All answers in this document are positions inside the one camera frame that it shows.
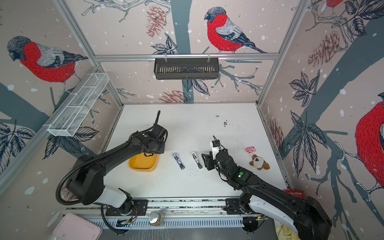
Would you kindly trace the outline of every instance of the black metal basket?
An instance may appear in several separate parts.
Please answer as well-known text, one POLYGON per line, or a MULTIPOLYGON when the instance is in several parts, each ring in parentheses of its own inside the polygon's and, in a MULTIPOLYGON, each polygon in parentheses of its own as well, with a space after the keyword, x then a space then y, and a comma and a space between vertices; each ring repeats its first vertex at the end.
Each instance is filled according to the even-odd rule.
POLYGON ((218 58, 156 58, 156 79, 217 79, 218 58))

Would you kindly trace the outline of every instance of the gray floor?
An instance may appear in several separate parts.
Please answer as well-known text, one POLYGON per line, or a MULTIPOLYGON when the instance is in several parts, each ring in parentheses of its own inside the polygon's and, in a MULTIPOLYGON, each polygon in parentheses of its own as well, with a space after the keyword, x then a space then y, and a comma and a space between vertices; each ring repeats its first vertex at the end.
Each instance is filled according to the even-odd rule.
POLYGON ((247 234, 242 228, 183 228, 160 230, 130 230, 125 236, 116 236, 103 229, 100 240, 277 240, 273 219, 266 220, 255 234, 247 234))

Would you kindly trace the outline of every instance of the white tabletop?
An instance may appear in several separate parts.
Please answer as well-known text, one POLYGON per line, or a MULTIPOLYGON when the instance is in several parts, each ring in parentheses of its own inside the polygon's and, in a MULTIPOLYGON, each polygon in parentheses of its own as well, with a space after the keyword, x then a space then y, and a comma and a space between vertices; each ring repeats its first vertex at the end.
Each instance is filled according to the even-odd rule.
POLYGON ((201 154, 209 154, 209 142, 215 135, 237 165, 279 189, 286 188, 254 103, 126 105, 107 150, 127 141, 131 133, 152 126, 158 110, 161 110, 158 124, 169 135, 156 169, 134 171, 125 161, 104 177, 105 184, 144 198, 239 196, 242 192, 234 191, 220 180, 215 169, 208 171, 204 167, 201 154), (250 146, 270 165, 269 170, 257 170, 249 165, 251 157, 245 148, 250 146), (184 170, 172 157, 175 152, 185 165, 184 170), (198 169, 191 152, 196 152, 203 169, 198 169))

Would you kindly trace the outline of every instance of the red package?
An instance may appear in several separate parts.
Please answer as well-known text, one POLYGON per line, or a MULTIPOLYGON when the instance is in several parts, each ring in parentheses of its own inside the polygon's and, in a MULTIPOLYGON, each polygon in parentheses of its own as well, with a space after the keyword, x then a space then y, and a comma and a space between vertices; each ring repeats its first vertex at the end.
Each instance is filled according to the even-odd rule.
POLYGON ((291 189, 285 189, 283 190, 284 192, 288 193, 288 194, 291 194, 293 196, 296 196, 296 197, 300 197, 300 198, 304 198, 304 191, 294 191, 294 190, 291 190, 291 189))

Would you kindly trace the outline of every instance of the yellow plastic container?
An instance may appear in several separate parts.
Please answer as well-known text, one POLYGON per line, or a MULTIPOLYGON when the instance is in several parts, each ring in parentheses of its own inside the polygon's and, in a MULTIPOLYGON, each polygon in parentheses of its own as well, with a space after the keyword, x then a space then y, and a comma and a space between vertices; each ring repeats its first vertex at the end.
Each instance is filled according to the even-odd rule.
POLYGON ((157 166, 158 154, 151 157, 144 156, 144 153, 138 154, 129 159, 128 166, 130 169, 140 172, 152 172, 157 166))

